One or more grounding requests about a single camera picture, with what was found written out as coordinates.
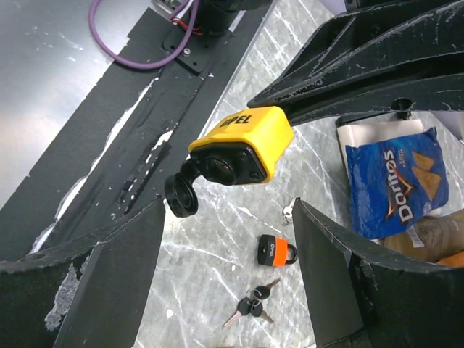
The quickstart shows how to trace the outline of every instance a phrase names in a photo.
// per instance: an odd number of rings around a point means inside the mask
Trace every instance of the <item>yellow plastic case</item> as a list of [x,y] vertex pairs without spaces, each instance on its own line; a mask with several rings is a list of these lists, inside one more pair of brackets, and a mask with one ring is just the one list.
[[246,109],[227,116],[204,138],[195,140],[188,150],[192,152],[211,144],[246,143],[256,152],[268,174],[269,182],[276,171],[276,163],[293,140],[294,134],[280,107]]

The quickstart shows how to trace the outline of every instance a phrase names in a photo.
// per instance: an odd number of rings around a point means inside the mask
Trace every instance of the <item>wire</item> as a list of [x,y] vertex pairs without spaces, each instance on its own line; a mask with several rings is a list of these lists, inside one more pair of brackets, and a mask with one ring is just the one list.
[[[91,8],[90,8],[90,12],[88,13],[88,24],[90,25],[91,34],[94,37],[94,40],[100,46],[100,48],[106,54],[108,54],[111,58],[113,58],[116,62],[118,62],[118,63],[120,63],[122,65],[125,65],[126,67],[131,67],[131,68],[137,69],[137,70],[152,70],[152,69],[157,69],[159,67],[162,67],[162,66],[166,65],[167,63],[172,62],[183,51],[183,49],[185,49],[187,43],[189,42],[191,34],[194,31],[196,14],[198,13],[198,6],[199,6],[200,0],[194,0],[193,7],[192,7],[192,10],[191,10],[191,15],[190,15],[190,21],[188,22],[188,27],[187,27],[186,34],[182,38],[182,41],[179,44],[179,46],[177,47],[177,49],[175,49],[173,51],[173,53],[171,53],[166,58],[161,59],[158,62],[153,62],[153,63],[138,63],[138,62],[134,62],[132,60],[128,60],[126,58],[122,58],[122,57],[118,56],[116,53],[114,53],[107,45],[105,45],[102,38],[98,34],[98,31],[97,31],[96,25],[95,25],[95,14],[96,14],[96,10],[97,10],[100,2],[101,2],[101,0],[93,0]],[[185,0],[179,7],[182,7],[182,6],[185,7],[185,6],[187,6],[188,3],[189,3],[189,0]]]
[[[184,30],[187,30],[187,29],[189,28],[189,26],[188,26],[186,23],[182,22],[182,21],[179,20],[178,18],[173,18],[173,19],[171,20],[171,22],[172,22],[172,23],[177,23],[177,24],[178,24],[182,29],[184,29]],[[201,29],[202,29],[202,27],[196,27],[196,28],[194,28],[194,32],[193,32],[192,34],[195,35],[195,36],[202,36],[203,33],[201,33],[201,32],[199,31],[199,30],[201,30]]]
[[183,0],[182,4],[177,6],[173,13],[171,13],[170,19],[176,18],[179,13],[183,11],[186,7],[191,6],[191,0]]

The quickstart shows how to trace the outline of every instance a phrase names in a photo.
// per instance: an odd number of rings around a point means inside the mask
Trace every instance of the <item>doritos bag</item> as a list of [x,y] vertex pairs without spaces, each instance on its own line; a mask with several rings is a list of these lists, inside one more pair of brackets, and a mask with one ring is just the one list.
[[352,224],[362,236],[376,239],[406,231],[448,202],[435,128],[346,150]]

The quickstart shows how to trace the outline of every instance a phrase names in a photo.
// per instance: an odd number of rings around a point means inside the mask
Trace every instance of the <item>key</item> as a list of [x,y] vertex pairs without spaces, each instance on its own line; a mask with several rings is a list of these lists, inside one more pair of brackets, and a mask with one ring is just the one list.
[[292,212],[293,212],[293,206],[294,206],[296,200],[297,200],[296,198],[293,198],[291,200],[290,204],[282,209],[282,216],[283,216],[283,224],[284,225],[288,225],[289,223],[293,223]]
[[277,285],[277,283],[281,281],[280,278],[277,278],[275,279],[272,283],[269,283],[268,285],[261,285],[261,286],[257,286],[256,288],[254,288],[254,296],[257,298],[257,299],[267,299],[269,298],[270,296],[270,290],[275,286]]
[[241,299],[239,304],[237,305],[237,311],[230,317],[229,320],[227,320],[224,323],[223,328],[227,328],[235,320],[239,319],[240,317],[244,317],[245,315],[248,315],[251,311],[252,311],[252,301],[248,297]]
[[252,301],[252,310],[251,310],[251,314],[255,317],[255,318],[263,318],[264,320],[266,320],[269,324],[274,324],[274,320],[266,313],[266,311],[264,310],[263,306],[262,306],[262,303],[260,300],[258,299],[254,299]]

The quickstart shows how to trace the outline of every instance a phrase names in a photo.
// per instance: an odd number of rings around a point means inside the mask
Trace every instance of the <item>marble surface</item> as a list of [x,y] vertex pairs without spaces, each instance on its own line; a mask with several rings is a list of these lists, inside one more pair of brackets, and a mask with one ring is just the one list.
[[[316,0],[279,1],[204,132],[245,108],[329,17]],[[460,209],[464,146],[431,114],[416,117],[426,127],[438,128],[450,185],[444,211]],[[337,223],[349,226],[349,185],[334,121],[328,118],[296,127],[295,139],[271,183],[224,187],[199,179],[195,216],[177,219],[167,208],[162,248],[135,348],[315,347],[298,262],[268,268],[257,264],[255,254],[261,234],[294,241],[293,227],[282,224],[281,214],[292,197],[302,197]],[[221,329],[247,290],[277,277],[281,282],[265,302],[273,325],[247,317]]]

